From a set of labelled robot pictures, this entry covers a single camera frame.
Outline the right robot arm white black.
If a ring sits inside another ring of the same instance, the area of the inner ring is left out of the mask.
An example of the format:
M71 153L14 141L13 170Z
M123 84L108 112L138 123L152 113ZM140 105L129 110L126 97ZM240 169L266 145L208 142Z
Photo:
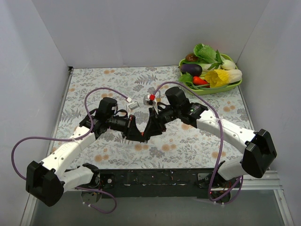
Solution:
M222 161L217 169L201 178L202 188L223 187L230 180L244 175L261 178L275 160L277 152L271 134L261 129L253 131L240 127L228 120L221 119L208 106L190 102L183 90L171 87L165 95L168 104L159 103L154 95L146 95L143 103L150 106L149 120L143 136L146 140L165 132L165 124L176 119L216 135L242 153L242 157Z

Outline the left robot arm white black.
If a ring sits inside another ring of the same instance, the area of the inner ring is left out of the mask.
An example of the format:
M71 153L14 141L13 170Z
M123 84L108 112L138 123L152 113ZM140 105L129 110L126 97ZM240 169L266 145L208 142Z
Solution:
M144 142L131 111L138 103L127 99L125 116L118 116L117 101L105 97L98 108L90 111L76 128L70 141L62 144L51 155L40 162L32 161L26 171L26 191L47 206L55 205L62 195L71 189L83 186L85 189L101 189L103 179L100 170L85 163L68 170L73 160L89 145L95 142L107 129L120 131L128 140Z

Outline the brass padlock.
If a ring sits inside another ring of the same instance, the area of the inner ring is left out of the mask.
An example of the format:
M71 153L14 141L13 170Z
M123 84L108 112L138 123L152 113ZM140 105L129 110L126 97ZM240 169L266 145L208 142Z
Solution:
M160 90L156 93L156 101L157 102L161 101L161 92L160 92Z

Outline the floral patterned mat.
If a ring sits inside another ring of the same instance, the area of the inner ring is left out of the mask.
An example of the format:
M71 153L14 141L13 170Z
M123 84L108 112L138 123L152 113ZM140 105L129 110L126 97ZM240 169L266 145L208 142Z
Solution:
M125 97L137 101L139 107L133 114L138 129L143 131L149 118L143 97L159 88L161 101L167 103L165 91L179 77L177 66L75 69L52 149L56 150L61 139L74 132L86 111L97 108L104 97L116 99L120 109L126 107ZM84 163L101 169L212 168L217 158L230 161L238 157L240 151L229 143L175 120L167 124L166 132L147 143L128 141L120 132L108 130L81 152L70 168Z

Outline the red toy pepper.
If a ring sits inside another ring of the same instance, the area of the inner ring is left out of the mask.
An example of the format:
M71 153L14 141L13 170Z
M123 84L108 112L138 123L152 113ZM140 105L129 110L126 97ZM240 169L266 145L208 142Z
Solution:
M201 86L201 85L205 85L208 86L209 83L203 79L201 79L200 77L194 76L192 79L192 82L195 86Z

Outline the purple toy eggplant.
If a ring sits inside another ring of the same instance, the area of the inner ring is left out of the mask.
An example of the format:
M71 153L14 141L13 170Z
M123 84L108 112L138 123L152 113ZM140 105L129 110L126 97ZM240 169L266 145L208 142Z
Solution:
M198 64L182 64L179 67L182 73L189 73L192 76L200 76L203 72L203 69Z

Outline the brown toy mushroom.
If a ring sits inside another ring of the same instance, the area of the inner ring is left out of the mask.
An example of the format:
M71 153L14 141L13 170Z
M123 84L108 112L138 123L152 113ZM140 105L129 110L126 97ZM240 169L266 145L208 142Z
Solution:
M198 62L198 57L195 54L190 53L185 57L185 60L187 62Z

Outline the yellow toy cabbage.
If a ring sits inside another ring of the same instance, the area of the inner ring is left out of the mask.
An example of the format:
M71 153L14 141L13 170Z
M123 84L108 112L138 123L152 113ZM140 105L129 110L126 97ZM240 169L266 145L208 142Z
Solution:
M211 88L218 88L228 84L238 82L242 79L242 72L239 69L223 70L214 69L205 75Z

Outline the green toy lettuce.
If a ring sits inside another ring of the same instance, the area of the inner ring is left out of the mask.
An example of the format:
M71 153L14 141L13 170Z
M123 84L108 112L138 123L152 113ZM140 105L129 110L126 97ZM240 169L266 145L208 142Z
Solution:
M221 55L218 50L214 50L211 46L209 45L204 45L202 43L197 44L194 49L193 53L195 56L198 58L202 59L203 61L213 64L213 63L218 63L218 64L223 64Z

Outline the white toy radish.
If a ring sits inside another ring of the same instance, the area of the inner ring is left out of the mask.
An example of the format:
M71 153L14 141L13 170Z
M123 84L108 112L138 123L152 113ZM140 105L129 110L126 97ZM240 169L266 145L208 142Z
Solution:
M223 68L224 70L234 70L236 69L236 65L231 60L225 59L222 61L221 68Z

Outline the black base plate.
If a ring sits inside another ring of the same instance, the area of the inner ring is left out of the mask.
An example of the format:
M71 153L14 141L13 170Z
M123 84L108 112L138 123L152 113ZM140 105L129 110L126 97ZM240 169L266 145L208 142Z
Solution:
M198 183L212 168L192 169L101 169L100 188L117 198L197 197L208 198Z

